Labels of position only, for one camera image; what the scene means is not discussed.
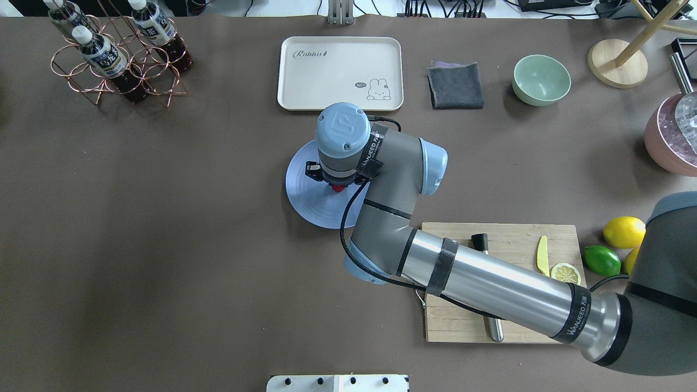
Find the soda bottle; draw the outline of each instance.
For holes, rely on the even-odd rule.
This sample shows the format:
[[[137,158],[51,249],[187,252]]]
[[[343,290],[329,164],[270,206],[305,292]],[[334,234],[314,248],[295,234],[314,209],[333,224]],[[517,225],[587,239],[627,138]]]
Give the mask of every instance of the soda bottle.
[[[167,53],[173,67],[181,73],[194,65],[184,41],[157,4],[149,3],[147,0],[128,0],[128,3],[133,8],[131,16],[138,30],[149,43]],[[167,60],[159,50],[154,52],[157,52],[163,61]]]
[[[77,26],[85,26],[92,30],[93,33],[99,32],[94,23],[82,13],[77,4],[64,0],[44,0],[44,4],[49,8],[48,16],[51,22],[71,42],[73,41],[72,30]]]
[[[104,75],[124,97],[139,102],[148,96],[141,83],[140,70],[129,66],[123,52],[107,37],[92,33],[85,26],[75,27],[72,36],[79,43],[80,54],[87,63]]]

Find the pink bowl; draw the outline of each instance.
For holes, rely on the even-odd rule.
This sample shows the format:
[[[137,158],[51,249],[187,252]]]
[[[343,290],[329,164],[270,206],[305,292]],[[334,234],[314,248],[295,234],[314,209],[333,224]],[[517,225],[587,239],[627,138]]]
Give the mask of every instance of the pink bowl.
[[[656,109],[646,124],[644,143],[651,158],[664,169],[682,176],[697,177],[697,154],[675,122],[675,106],[681,98],[682,94],[675,94]]]

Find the white bottle cap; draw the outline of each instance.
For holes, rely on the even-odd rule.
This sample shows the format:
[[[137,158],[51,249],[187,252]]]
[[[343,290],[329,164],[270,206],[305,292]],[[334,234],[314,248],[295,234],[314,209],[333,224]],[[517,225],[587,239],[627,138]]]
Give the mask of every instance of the white bottle cap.
[[[52,10],[57,10],[63,6],[63,0],[44,0],[44,4]]]
[[[147,0],[128,0],[128,3],[130,3],[131,7],[133,7],[134,10],[138,11],[145,8]]]
[[[89,31],[85,26],[78,26],[72,30],[72,37],[79,44],[85,45],[92,40],[92,31]]]

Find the green bowl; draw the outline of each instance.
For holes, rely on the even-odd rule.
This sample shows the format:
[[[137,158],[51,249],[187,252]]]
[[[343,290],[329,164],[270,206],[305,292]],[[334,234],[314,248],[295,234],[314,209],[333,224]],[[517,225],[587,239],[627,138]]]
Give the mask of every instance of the green bowl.
[[[531,54],[518,61],[513,70],[513,91],[532,106],[550,105],[571,89],[569,71],[555,59]]]

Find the black knife handle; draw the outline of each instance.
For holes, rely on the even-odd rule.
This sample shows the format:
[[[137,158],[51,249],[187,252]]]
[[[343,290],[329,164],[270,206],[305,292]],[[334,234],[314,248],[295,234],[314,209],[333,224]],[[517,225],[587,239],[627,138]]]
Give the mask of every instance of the black knife handle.
[[[487,233],[479,233],[472,236],[472,247],[480,252],[489,251],[489,240]]]

